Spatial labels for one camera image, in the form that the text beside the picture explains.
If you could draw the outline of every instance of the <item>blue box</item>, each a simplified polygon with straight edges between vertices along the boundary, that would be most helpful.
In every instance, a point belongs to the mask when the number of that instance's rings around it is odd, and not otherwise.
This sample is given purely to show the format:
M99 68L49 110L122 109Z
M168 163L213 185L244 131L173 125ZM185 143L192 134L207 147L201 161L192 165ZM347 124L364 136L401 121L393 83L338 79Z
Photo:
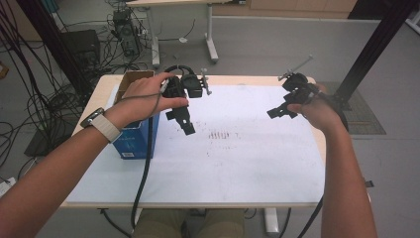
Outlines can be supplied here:
M114 104L121 100L121 97L132 82L154 75L155 72L151 70L127 71L123 76L123 80L121 80ZM154 156L157 139L159 115L158 113L153 117L152 157ZM121 136L113 144L124 160L145 159L148 152L148 136L149 119L146 119L144 121L133 122L123 128Z
M159 115L160 113L155 115L153 121L151 158L154 157ZM120 154L121 159L145 159L148 152L149 119L133 122L123 128L122 132L121 136L114 142L114 147Z

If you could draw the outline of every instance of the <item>handheld controller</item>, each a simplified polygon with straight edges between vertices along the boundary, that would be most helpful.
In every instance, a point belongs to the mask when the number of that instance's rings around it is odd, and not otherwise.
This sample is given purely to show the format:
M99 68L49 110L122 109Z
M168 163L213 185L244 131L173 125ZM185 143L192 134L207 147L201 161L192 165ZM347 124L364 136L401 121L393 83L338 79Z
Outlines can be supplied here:
M211 91L208 89L207 80L205 76L205 69L201 69L202 77L198 79L198 76L194 71L185 65L174 65L165 70L165 72L171 72L173 70L180 69L182 72L184 70L188 71L188 74L182 74L182 77L173 76L168 78L162 85L162 96L167 98L172 97L185 97L187 91L188 97L190 98L199 98L203 95L203 88L206 89L207 95L211 94ZM190 115L188 111L188 106L172 108L171 111L166 112L167 120L175 119L176 122L181 126L181 129L184 131L185 135L190 135L195 133L194 126L190 121Z

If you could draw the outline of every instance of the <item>floor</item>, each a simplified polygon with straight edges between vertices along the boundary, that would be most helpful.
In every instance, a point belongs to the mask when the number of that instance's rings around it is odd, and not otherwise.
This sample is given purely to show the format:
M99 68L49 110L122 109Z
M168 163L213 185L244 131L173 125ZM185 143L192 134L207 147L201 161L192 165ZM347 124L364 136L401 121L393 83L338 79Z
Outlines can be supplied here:
M219 61L209 60L198 29L205 22L196 21L188 42L160 42L161 67L186 64L192 68L206 67L209 74L281 75L313 55L315 60L299 71L322 81L342 81L364 47L378 21L230 18L215 17L213 38ZM162 28L168 38L182 37L190 27ZM353 136L354 147L366 179L374 187L368 190L379 237L420 237L420 36L405 24L377 60L358 91L386 131L380 136ZM12 65L1 49L1 61ZM43 50L36 50L42 59ZM35 59L27 60L36 73L39 87L49 93L49 82L43 77ZM149 68L150 57L142 59ZM59 81L65 77L52 62ZM0 80L0 121L14 126L28 117L28 92L14 67ZM24 151L36 131L35 126L20 130L5 166L2 178L16 177L28 160ZM284 237L296 237L313 208L293 208ZM129 230L130 210L112 209L109 216ZM286 208L277 210L281 228ZM270 237L264 232L263 213L250 208L246 212L246 237ZM320 218L315 220L306 237L320 236ZM191 233L199 229L202 217L191 216ZM49 237L123 237L99 210L61 208L38 235Z

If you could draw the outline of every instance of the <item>white desk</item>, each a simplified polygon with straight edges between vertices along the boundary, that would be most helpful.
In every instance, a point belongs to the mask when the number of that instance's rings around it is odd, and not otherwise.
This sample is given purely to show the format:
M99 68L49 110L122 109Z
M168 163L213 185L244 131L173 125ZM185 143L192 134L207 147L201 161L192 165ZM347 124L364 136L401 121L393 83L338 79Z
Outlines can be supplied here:
M160 66L159 50L158 50L158 37L155 34L152 7L154 6L165 6L165 5L183 5L183 4L207 4L207 33L205 39L207 48L209 49L210 58L213 62L216 62L219 57L217 56L216 48L212 38L212 3L224 3L229 0L137 0L127 2L127 6L135 8L141 7L146 10L148 17L148 23L150 28L150 34L152 38L152 65L154 68Z
M105 106L121 79L103 76L81 118ZM324 138L302 117L268 117L266 111L283 102L277 78L210 75L209 84L213 94L190 99L195 134L185 136L175 121L160 114L155 157L139 206L314 206L324 186ZM120 159L109 145L63 206L131 207L144 165L144 160Z

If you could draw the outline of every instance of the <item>watch strap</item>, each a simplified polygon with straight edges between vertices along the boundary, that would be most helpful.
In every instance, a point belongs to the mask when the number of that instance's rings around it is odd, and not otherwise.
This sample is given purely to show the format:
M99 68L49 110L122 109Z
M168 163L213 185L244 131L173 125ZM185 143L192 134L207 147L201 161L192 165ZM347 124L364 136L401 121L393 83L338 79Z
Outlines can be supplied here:
M100 131L110 143L117 140L117 138L120 136L121 132L118 130L114 124L112 124L106 117L104 117L102 114L99 114L97 117L95 117L91 125L94 126L98 131Z

